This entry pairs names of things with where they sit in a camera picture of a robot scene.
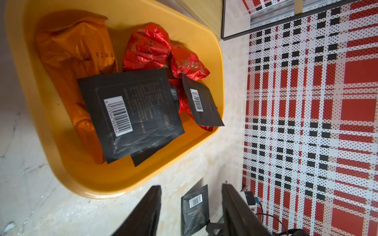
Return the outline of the black tea bag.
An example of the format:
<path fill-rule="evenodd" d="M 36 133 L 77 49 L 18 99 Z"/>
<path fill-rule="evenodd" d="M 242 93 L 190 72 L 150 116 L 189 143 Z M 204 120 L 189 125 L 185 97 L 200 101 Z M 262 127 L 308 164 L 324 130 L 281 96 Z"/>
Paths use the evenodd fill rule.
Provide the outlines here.
<path fill-rule="evenodd" d="M 185 133 L 169 78 L 160 68 L 77 80 L 108 164 Z"/>
<path fill-rule="evenodd" d="M 210 90 L 204 84 L 194 81 L 186 75 L 183 75 L 182 83 L 197 125 L 224 126 Z"/>
<path fill-rule="evenodd" d="M 192 236 L 210 222 L 208 185 L 181 198 L 181 233 Z"/>
<path fill-rule="evenodd" d="M 139 166 L 145 160 L 153 156 L 156 152 L 170 144 L 173 140 L 180 137 L 180 135 L 170 135 L 170 136 L 162 136 L 161 138 L 157 138 L 155 141 L 152 142 L 148 147 L 143 148 L 135 153 L 131 154 L 131 158 L 135 167 Z"/>

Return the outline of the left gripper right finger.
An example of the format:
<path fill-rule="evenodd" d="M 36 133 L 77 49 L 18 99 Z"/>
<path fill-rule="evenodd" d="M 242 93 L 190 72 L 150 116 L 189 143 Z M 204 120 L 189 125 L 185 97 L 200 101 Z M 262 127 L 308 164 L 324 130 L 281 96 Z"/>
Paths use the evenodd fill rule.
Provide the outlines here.
<path fill-rule="evenodd" d="M 231 184 L 222 184 L 222 209 L 226 236 L 270 236 Z"/>

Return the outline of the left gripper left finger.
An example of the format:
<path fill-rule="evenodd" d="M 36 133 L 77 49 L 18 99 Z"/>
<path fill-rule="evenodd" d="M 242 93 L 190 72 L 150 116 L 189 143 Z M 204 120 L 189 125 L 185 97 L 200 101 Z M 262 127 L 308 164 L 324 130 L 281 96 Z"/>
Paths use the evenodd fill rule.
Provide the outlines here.
<path fill-rule="evenodd" d="M 161 186 L 154 185 L 144 195 L 114 236 L 155 236 L 161 210 Z"/>

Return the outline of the red tea bag bottom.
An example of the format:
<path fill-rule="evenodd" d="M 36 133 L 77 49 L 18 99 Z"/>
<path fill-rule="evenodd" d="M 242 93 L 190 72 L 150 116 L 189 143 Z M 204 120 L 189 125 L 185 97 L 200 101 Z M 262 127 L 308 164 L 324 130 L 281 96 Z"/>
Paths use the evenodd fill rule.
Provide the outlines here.
<path fill-rule="evenodd" d="M 175 78 L 182 78 L 185 75 L 194 81 L 198 81 L 210 75 L 210 71 L 200 61 L 197 54 L 181 45 L 171 45 L 168 65 Z"/>

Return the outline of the orange tea bag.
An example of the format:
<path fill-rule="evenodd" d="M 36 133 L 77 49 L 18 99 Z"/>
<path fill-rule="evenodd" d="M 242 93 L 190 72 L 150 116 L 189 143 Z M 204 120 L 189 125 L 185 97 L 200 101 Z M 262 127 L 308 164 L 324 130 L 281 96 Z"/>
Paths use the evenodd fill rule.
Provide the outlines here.
<path fill-rule="evenodd" d="M 107 19 L 84 10 L 53 12 L 41 18 L 34 38 L 38 57 L 95 164 L 105 158 L 77 80 L 118 72 Z"/>

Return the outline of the red tea bag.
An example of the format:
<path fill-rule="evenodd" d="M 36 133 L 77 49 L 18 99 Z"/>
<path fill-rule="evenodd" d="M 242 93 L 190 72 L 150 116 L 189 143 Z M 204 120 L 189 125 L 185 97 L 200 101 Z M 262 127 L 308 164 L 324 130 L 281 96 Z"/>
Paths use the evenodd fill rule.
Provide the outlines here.
<path fill-rule="evenodd" d="M 134 31 L 123 58 L 123 71 L 162 68 L 171 52 L 169 34 L 155 23 Z"/>
<path fill-rule="evenodd" d="M 171 45 L 168 65 L 175 78 L 182 78 L 185 75 L 194 81 L 198 81 L 210 75 L 210 71 L 200 61 L 197 54 L 181 45 Z"/>
<path fill-rule="evenodd" d="M 186 96 L 186 93 L 183 88 L 182 79 L 169 79 L 169 83 L 171 86 L 177 89 L 178 92 L 178 102 L 179 102 L 179 111 L 178 113 L 181 114 L 183 112 L 187 112 L 189 116 L 194 119 L 192 111 L 189 106 L 189 102 Z"/>

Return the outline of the red tea bag top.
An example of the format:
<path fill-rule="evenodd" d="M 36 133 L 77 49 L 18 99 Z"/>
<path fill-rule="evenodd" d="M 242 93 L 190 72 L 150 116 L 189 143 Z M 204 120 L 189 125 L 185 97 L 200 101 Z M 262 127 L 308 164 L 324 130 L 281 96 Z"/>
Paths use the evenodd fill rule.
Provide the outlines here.
<path fill-rule="evenodd" d="M 134 31 L 123 58 L 123 71 L 162 68 L 171 52 L 169 34 L 155 23 Z"/>

